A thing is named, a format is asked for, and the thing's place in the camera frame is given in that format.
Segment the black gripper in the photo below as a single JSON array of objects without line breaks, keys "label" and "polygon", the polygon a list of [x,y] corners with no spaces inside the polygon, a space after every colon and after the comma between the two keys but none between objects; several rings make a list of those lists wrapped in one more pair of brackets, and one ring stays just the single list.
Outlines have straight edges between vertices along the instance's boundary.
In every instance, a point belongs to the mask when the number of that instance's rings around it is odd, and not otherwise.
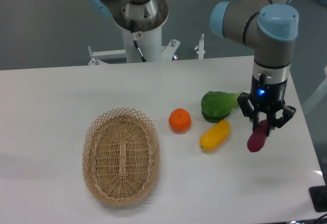
[{"label": "black gripper", "polygon": [[266,136],[269,136],[271,130],[283,127],[293,118],[296,108],[285,105],[287,80],[277,84],[269,84],[266,81],[268,78],[265,78],[262,84],[260,80],[252,77],[250,93],[241,92],[237,102],[243,115],[252,123],[253,131],[259,124],[260,112],[266,113]]}]

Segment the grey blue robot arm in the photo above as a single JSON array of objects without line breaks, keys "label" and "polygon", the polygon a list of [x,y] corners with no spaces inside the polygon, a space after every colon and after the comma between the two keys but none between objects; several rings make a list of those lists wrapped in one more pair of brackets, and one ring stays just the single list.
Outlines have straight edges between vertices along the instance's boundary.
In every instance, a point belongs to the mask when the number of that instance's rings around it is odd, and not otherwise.
[{"label": "grey blue robot arm", "polygon": [[[129,63],[172,60],[172,46],[161,46],[161,28],[169,13],[165,0],[88,1],[121,29]],[[220,2],[209,18],[215,34],[254,49],[251,90],[239,95],[238,104],[253,129],[259,125],[259,114],[266,114],[267,134],[285,125],[296,111],[284,100],[299,22],[290,1]]]}]

